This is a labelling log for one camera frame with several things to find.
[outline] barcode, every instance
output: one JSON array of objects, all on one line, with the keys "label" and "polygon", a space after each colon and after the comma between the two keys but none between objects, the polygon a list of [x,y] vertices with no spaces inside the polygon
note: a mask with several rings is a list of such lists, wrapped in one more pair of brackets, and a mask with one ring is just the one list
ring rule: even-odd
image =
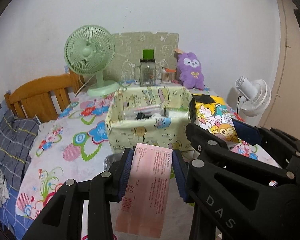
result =
[{"label": "barcode", "polygon": [[132,198],[123,197],[121,210],[130,211],[131,203],[132,203]]}]

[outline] screw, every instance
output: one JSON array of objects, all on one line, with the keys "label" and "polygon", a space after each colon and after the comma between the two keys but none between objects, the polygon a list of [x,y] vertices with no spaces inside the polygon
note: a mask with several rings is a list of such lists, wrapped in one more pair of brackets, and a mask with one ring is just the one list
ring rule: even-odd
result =
[{"label": "screw", "polygon": [[110,177],[111,173],[109,171],[104,171],[103,173],[101,173],[101,176],[104,178]]},{"label": "screw", "polygon": [[217,142],[216,142],[216,141],[209,140],[209,141],[208,141],[208,144],[209,144],[209,145],[212,145],[212,146],[215,146],[215,145],[217,145]]},{"label": "screw", "polygon": [[192,166],[194,166],[196,168],[201,168],[204,166],[204,161],[195,159],[191,162],[191,164],[192,164]]},{"label": "screw", "polygon": [[288,171],[288,172],[287,172],[287,177],[288,177],[289,179],[294,179],[294,178],[295,178],[294,174],[293,174],[291,171]]},{"label": "screw", "polygon": [[74,184],[74,179],[67,179],[67,181],[66,181],[67,186],[71,186],[73,184]]}]

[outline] fan grille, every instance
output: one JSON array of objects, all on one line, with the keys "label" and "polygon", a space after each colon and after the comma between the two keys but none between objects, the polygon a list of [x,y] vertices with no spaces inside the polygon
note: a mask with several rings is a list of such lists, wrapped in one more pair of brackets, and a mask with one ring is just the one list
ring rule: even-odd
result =
[{"label": "fan grille", "polygon": [[65,60],[80,75],[103,70],[114,55],[114,39],[103,27],[85,25],[75,30],[65,45]]},{"label": "fan grille", "polygon": [[244,82],[244,78],[245,78],[244,76],[241,76],[240,78],[238,78],[237,81],[235,82],[235,86],[240,87]]},{"label": "fan grille", "polygon": [[245,101],[241,107],[246,116],[256,116],[261,114],[269,105],[271,100],[271,90],[264,80],[258,79],[251,82],[258,90],[254,99]]}]

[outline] monkey cartoon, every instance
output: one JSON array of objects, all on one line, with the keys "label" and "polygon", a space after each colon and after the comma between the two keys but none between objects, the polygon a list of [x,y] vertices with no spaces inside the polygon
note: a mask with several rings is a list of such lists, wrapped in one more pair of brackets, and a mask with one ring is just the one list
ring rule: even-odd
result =
[{"label": "monkey cartoon", "polygon": [[229,125],[227,123],[223,123],[223,124],[219,125],[218,133],[224,135],[227,141],[238,140],[238,137],[236,135],[234,127],[232,127],[231,125]]}]

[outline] gray plaid pillow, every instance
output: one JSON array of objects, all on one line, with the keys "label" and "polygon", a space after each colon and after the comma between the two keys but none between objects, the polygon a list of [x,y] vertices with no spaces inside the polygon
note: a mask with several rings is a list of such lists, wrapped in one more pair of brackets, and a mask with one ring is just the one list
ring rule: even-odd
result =
[{"label": "gray plaid pillow", "polygon": [[38,135],[37,120],[15,119],[8,110],[0,122],[0,169],[7,183],[20,189],[23,177],[31,162],[29,151]]}]

